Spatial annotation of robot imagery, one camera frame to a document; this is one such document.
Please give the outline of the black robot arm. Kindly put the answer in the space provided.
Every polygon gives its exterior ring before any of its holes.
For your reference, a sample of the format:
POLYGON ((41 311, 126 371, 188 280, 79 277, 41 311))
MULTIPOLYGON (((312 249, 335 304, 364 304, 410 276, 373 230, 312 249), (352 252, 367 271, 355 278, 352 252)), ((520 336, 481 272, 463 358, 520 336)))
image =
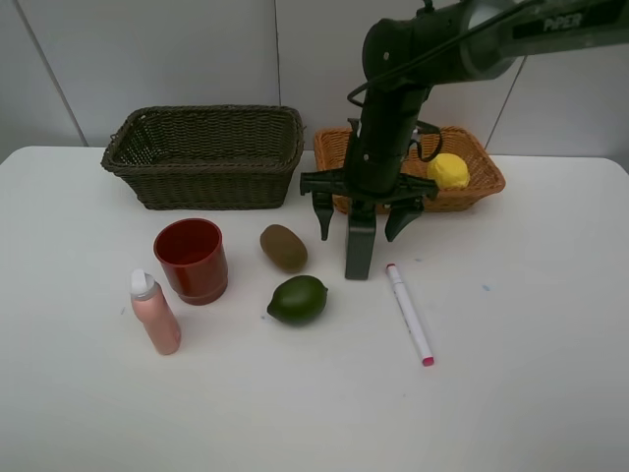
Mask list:
POLYGON ((347 95, 361 115, 351 122, 342 168, 300 179, 321 236, 335 196, 349 198, 366 222, 376 206, 390 206, 388 240, 421 214, 424 198, 435 199, 433 181, 401 171, 413 135, 439 132, 418 119, 432 88, 495 79, 521 56, 627 40, 625 1, 460 1, 440 9, 426 2, 411 20, 380 20, 363 44, 366 80, 347 95))

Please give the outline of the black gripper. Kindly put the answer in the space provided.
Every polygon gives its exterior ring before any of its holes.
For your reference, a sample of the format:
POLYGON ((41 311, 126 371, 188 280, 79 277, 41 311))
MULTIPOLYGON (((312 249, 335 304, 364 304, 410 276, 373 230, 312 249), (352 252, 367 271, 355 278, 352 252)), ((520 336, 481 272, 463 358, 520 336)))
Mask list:
POLYGON ((369 88, 361 118, 348 142, 343 167, 301 176, 300 192, 312 194, 322 241, 328 239, 334 213, 331 195, 357 201, 393 202, 384 230, 388 242, 424 212, 424 200, 418 196, 436 198, 438 189, 433 181, 404 177, 401 173, 428 93, 427 88, 394 91, 369 88))

